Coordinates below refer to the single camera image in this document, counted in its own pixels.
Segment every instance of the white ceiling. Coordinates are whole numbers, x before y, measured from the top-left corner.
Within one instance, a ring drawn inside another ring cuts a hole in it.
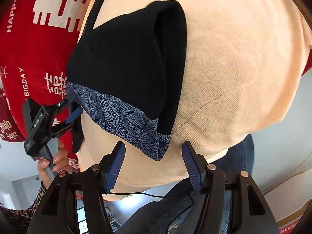
[[[25,153],[24,142],[0,141],[0,175],[14,181],[38,174],[37,161]]]

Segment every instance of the metal rivet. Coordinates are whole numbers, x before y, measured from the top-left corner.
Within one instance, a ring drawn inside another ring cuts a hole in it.
[[[249,176],[249,173],[246,171],[241,171],[241,176],[243,176],[244,178],[247,178]]]
[[[67,171],[60,171],[60,172],[58,173],[58,175],[59,175],[60,177],[64,177],[64,176],[66,176],[66,174],[67,174]]]
[[[99,165],[98,164],[94,164],[94,165],[92,165],[91,169],[93,171],[98,171],[99,170]]]
[[[211,171],[214,171],[216,169],[216,166],[214,164],[210,163],[208,165],[208,169],[211,170]]]

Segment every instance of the black cable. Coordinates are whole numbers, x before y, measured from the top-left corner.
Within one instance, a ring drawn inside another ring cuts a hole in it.
[[[193,205],[195,205],[195,201],[194,201],[194,199],[191,197],[190,191],[188,191],[188,197],[193,201]]]
[[[148,193],[144,193],[144,192],[129,192],[129,193],[117,193],[117,192],[109,192],[109,194],[114,194],[114,195],[133,195],[133,194],[143,194],[143,195],[147,195],[147,196],[151,196],[151,197],[155,197],[155,198],[175,198],[175,197],[179,197],[185,194],[188,194],[190,196],[189,191],[188,192],[184,192],[175,196],[158,196],[158,195],[152,195],[152,194],[148,194]]]

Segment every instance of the patterned sleeve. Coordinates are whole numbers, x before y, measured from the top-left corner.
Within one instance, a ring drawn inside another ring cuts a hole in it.
[[[34,215],[34,213],[37,210],[37,207],[46,193],[46,189],[43,185],[43,182],[41,182],[41,187],[38,193],[38,196],[34,203],[25,210],[13,210],[13,209],[7,209],[4,207],[0,207],[0,210],[4,213],[5,218],[8,220],[10,225],[14,228],[14,230],[17,233],[26,233],[29,223]]]

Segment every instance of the red fabric with white text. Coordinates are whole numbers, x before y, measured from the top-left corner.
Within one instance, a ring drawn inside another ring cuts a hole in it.
[[[12,143],[25,140],[11,115],[3,89],[0,89],[0,137]]]
[[[11,114],[27,137],[22,104],[52,105],[65,97],[66,64],[90,0],[15,0],[0,22],[1,77]],[[55,124],[68,117],[57,115]],[[71,151],[70,132],[61,138]]]

